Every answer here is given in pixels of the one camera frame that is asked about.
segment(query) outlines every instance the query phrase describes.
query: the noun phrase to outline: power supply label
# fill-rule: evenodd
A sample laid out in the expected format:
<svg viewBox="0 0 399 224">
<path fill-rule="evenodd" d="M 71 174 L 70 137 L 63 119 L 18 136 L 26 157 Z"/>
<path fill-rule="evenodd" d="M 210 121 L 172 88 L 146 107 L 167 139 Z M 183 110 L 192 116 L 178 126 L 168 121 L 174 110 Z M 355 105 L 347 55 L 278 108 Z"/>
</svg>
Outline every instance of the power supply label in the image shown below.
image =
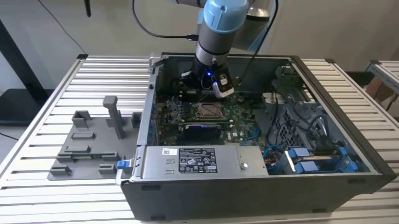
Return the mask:
<svg viewBox="0 0 399 224">
<path fill-rule="evenodd" d="M 214 148 L 179 148 L 179 171 L 183 174 L 218 173 Z"/>
</svg>

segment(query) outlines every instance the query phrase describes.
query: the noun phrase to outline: slotted metal surface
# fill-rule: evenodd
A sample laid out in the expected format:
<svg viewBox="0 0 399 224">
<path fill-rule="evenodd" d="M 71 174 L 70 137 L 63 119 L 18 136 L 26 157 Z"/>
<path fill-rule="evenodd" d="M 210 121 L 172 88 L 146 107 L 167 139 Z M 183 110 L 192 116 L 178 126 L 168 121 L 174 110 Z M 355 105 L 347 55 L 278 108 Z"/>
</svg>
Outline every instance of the slotted metal surface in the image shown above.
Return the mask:
<svg viewBox="0 0 399 224">
<path fill-rule="evenodd" d="M 334 64 L 325 60 L 305 62 L 399 173 L 398 124 Z M 43 116 L 38 116 L 38 123 L 32 123 L 27 135 L 14 148 L 16 156 L 10 158 L 10 166 L 4 163 L 0 166 L 7 167 L 0 179 L 0 224 L 142 223 L 134 218 L 115 180 L 48 181 L 47 175 L 72 127 L 72 112 L 87 108 L 94 116 L 107 116 L 107 111 L 102 109 L 106 95 L 120 98 L 118 108 L 123 114 L 140 111 L 146 88 L 139 87 L 146 86 L 148 76 L 148 58 L 90 57 L 76 62 L 76 68 L 59 86 L 59 94 L 46 106 L 48 110 L 43 111 Z M 398 223 L 398 219 L 399 179 L 378 193 L 357 196 L 333 214 L 190 220 L 187 223 L 389 224 Z"/>
<path fill-rule="evenodd" d="M 399 61 L 371 61 L 367 71 L 399 94 Z"/>
</svg>

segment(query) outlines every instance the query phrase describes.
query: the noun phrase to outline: barcode sticker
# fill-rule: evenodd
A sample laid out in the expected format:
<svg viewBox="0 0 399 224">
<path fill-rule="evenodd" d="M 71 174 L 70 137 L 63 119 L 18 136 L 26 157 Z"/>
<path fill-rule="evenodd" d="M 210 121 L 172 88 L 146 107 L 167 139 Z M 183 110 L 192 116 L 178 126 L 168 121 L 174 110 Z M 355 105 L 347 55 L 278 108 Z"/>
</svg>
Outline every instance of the barcode sticker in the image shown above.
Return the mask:
<svg viewBox="0 0 399 224">
<path fill-rule="evenodd" d="M 178 155 L 178 149 L 176 148 L 163 148 L 162 154 L 163 155 Z"/>
</svg>

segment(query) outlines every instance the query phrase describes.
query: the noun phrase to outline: black stand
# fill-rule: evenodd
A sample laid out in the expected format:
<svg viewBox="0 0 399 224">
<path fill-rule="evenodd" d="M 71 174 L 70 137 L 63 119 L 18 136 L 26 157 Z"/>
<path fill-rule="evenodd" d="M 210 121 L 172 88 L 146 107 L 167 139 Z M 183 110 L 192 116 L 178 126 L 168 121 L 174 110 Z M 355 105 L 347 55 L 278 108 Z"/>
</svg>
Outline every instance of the black stand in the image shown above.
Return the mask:
<svg viewBox="0 0 399 224">
<path fill-rule="evenodd" d="M 0 52 L 27 89 L 10 89 L 0 96 L 0 125 L 28 126 L 52 90 L 44 90 L 0 20 Z"/>
</svg>

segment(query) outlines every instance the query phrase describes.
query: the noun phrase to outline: white wall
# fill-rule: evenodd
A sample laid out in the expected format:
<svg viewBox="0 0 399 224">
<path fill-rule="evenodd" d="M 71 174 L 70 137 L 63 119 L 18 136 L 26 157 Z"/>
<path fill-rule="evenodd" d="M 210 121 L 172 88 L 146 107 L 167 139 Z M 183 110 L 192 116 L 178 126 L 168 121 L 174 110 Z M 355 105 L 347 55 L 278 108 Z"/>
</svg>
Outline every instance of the white wall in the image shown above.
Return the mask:
<svg viewBox="0 0 399 224">
<path fill-rule="evenodd" d="M 346 70 L 399 57 L 398 0 L 281 0 L 271 54 L 334 58 Z"/>
<path fill-rule="evenodd" d="M 146 56 L 151 52 L 194 52 L 195 43 L 148 36 L 134 21 L 130 0 L 43 0 L 88 54 Z M 281 0 L 270 54 L 334 58 L 347 70 L 370 59 L 390 59 L 399 46 L 399 1 Z M 198 8 L 168 0 L 136 0 L 136 12 L 155 33 L 184 35 L 196 30 Z M 46 88 L 55 88 L 79 47 L 36 0 L 0 0 L 0 19 Z"/>
<path fill-rule="evenodd" d="M 3 54 L 0 53 L 0 95 L 8 89 L 24 89 L 24 84 L 15 74 Z"/>
</svg>

